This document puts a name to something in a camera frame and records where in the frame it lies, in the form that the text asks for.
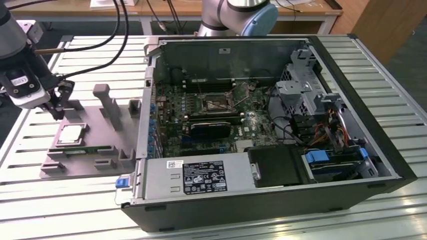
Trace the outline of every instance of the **power cable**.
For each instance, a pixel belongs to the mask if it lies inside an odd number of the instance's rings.
[[[122,51],[125,49],[125,46],[126,46],[126,43],[128,43],[128,37],[129,37],[129,17],[128,17],[128,11],[126,11],[126,6],[125,6],[125,3],[124,3],[124,0],[120,0],[120,4],[121,4],[121,7],[122,7],[122,15],[124,15],[124,38],[122,38],[121,47],[120,47],[116,55],[113,56],[110,61],[106,62],[105,64],[98,65],[96,67],[90,67],[90,68],[80,70],[80,71],[76,71],[76,72],[72,72],[72,73],[68,73],[68,74],[60,76],[58,77],[60,81],[66,79],[66,78],[69,78],[69,77],[73,77],[76,75],[85,74],[88,72],[92,72],[94,70],[98,70],[98,69],[102,69],[102,68],[108,67],[109,65],[112,65],[114,63],[114,61],[120,57],[120,55],[121,55],[121,53],[122,53]]]

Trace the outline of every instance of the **blue latch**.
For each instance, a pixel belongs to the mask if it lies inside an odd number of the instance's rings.
[[[305,154],[305,158],[307,158],[307,162],[309,164],[329,161],[327,151],[324,151],[324,150],[315,150],[315,151],[308,152]]]
[[[116,189],[124,189],[124,188],[128,188],[129,187],[129,178],[118,178],[116,181],[114,181],[114,188]]]
[[[363,147],[360,147],[359,152],[361,154],[363,159],[367,159],[369,157],[368,152]]]

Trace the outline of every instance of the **metal bracket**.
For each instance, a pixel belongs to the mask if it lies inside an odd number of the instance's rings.
[[[160,52],[160,46],[165,44],[166,44],[165,42],[161,43],[158,41],[157,36],[146,37],[146,42],[144,45],[145,57],[152,57],[153,55],[156,55]]]

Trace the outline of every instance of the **aluminum extrusion table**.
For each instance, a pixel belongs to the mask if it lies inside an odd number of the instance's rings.
[[[82,47],[106,37],[80,36],[58,47]],[[22,110],[0,150],[0,238],[6,239],[400,239],[427,234],[427,115],[363,44],[345,35],[319,36],[356,92],[419,179],[348,210],[297,215],[225,226],[145,233],[118,209],[116,176],[41,180],[40,165],[58,122],[38,109]],[[53,72],[69,73],[105,63],[122,37],[97,49],[56,54]],[[117,102],[141,97],[144,36],[132,36],[116,63],[69,78],[72,99],[100,105],[94,84],[106,83]]]

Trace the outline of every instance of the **white label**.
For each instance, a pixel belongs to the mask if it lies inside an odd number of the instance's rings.
[[[26,76],[21,76],[18,78],[12,79],[10,83],[13,84],[13,86],[20,86],[20,85],[28,83],[28,78],[26,78]]]
[[[165,168],[166,169],[180,169],[180,168],[182,168],[182,164],[184,164],[182,160],[166,161]]]
[[[70,154],[86,154],[86,151],[84,151],[84,150],[65,151],[65,154],[68,154],[68,155],[70,155]]]

